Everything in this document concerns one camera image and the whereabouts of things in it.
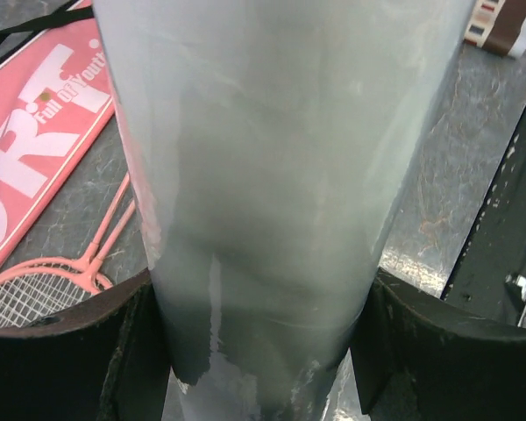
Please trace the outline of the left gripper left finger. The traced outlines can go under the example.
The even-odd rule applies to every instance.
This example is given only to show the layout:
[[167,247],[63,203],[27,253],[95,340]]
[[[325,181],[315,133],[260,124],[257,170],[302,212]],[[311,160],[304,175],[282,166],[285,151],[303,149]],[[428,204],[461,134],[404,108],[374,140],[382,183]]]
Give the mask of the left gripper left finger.
[[0,329],[0,420],[160,420],[170,359],[150,274]]

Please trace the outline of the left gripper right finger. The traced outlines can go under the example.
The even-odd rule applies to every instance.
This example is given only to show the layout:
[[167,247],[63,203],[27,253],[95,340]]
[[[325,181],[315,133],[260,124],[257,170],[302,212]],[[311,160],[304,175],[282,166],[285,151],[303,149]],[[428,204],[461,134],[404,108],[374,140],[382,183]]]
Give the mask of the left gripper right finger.
[[362,412],[404,375],[422,420],[526,420],[526,329],[459,310],[379,270],[352,336]]

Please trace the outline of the white shuttlecock tube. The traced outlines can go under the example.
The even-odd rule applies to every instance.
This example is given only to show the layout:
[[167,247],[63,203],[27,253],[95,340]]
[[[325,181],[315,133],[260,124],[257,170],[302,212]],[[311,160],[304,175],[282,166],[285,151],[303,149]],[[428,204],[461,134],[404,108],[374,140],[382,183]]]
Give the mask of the white shuttlecock tube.
[[96,1],[187,420],[319,420],[469,1]]

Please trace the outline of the pink racket bag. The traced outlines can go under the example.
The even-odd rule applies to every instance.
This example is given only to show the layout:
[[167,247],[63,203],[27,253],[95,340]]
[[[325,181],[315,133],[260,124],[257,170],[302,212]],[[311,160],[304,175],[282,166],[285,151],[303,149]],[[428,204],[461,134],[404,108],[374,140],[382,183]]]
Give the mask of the pink racket bag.
[[0,64],[0,267],[114,112],[91,3]]

